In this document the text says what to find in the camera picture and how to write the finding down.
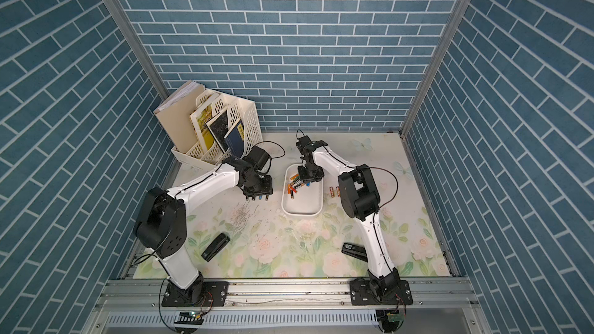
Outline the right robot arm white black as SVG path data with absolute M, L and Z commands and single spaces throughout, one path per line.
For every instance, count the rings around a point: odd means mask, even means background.
M 371 167 L 355 165 L 335 154 L 325 141 L 314 141 L 307 135 L 297 139 L 303 164 L 298 167 L 304 183 L 320 182 L 326 176 L 337 179 L 341 204 L 346 215 L 356 219 L 363 234 L 368 258 L 368 273 L 376 281 L 398 281 L 400 275 L 388 255 L 380 226 L 381 196 Z

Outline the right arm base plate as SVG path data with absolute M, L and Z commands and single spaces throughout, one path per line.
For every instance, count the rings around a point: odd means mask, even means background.
M 370 286 L 370 280 L 355 278 L 349 282 L 351 304 L 353 306 L 397 306 L 398 304 L 410 306 L 413 297 L 408 281 L 401 280 L 395 293 L 388 293 L 384 298 L 376 298 Z

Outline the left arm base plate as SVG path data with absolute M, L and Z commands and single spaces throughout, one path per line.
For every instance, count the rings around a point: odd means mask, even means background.
M 167 282 L 161 304 L 164 307 L 222 307 L 227 299 L 227 281 L 198 281 L 188 289 Z

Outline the white plastic storage box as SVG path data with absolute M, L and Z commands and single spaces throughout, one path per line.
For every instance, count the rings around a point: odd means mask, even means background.
M 313 217 L 323 209 L 323 181 L 305 184 L 299 178 L 290 181 L 298 174 L 299 164 L 292 164 L 286 170 L 282 195 L 282 210 L 289 216 Z

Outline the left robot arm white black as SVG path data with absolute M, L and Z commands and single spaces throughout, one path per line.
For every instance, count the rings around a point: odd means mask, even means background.
M 216 169 L 186 184 L 168 190 L 156 187 L 145 194 L 134 234 L 155 253 L 176 288 L 188 292 L 201 279 L 184 247 L 187 215 L 234 187 L 249 199 L 272 195 L 272 177 L 263 171 L 271 161 L 272 156 L 255 146 L 246 156 L 227 157 Z

